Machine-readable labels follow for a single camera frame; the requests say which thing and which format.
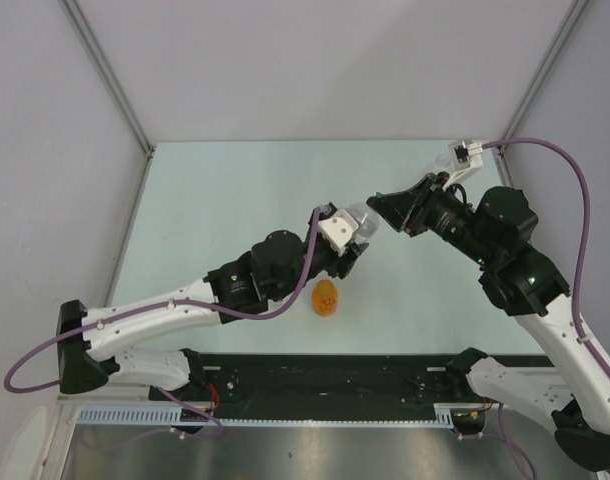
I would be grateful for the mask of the orange juice bottle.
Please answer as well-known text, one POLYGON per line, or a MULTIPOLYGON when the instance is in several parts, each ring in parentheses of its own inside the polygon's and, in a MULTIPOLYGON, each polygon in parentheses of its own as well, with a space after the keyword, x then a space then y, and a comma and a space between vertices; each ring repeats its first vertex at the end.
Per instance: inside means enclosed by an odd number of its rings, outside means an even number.
POLYGON ((338 291, 331 280, 318 281, 312 290, 313 311, 321 317, 333 315, 338 307, 338 291))

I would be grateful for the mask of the large clear bottle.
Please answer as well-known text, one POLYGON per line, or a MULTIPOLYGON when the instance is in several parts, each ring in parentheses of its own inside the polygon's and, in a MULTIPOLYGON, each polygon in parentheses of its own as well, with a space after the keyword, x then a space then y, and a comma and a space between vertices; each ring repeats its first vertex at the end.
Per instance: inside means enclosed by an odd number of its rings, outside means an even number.
POLYGON ((455 173, 452 159, 447 155, 438 155, 424 168, 424 175, 434 175, 445 184, 455 173))

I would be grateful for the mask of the clear bottle blue cap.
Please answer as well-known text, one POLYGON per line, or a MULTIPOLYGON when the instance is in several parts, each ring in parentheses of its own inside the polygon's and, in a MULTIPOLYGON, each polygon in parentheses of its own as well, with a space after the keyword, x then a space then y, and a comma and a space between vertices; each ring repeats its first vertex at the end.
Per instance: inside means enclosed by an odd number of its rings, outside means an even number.
POLYGON ((346 208, 347 212, 359 225, 356 235, 364 239, 374 236, 380 226, 379 215, 366 203, 355 203, 346 208))

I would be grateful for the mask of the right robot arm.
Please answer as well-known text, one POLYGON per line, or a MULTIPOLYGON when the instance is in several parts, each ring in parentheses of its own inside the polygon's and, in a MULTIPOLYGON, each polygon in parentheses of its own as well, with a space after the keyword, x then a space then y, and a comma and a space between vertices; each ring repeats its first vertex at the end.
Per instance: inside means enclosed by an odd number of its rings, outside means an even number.
POLYGON ((488 189, 477 206, 458 199, 445 172, 428 174, 400 192, 367 201, 390 227, 410 237, 438 235, 479 266, 490 303, 514 318, 544 351, 565 382, 548 385, 469 348, 452 362, 448 393, 498 401, 550 431, 577 465, 610 470, 610 375, 604 350, 578 332, 569 284, 530 237, 537 214, 520 190, 488 189))

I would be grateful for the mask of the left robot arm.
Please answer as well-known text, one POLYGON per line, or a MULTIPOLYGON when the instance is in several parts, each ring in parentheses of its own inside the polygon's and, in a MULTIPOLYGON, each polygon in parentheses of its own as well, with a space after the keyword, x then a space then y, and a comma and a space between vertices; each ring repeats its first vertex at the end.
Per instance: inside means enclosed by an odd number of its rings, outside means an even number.
POLYGON ((142 343, 186 329, 275 318, 321 273, 345 278, 378 227, 365 204, 326 204, 310 218, 304 238, 274 231, 238 259, 172 292, 119 307, 87 308, 79 300, 62 304, 60 392, 82 394, 120 383, 160 387, 187 400, 199 397, 206 376, 198 353, 150 350, 142 343))

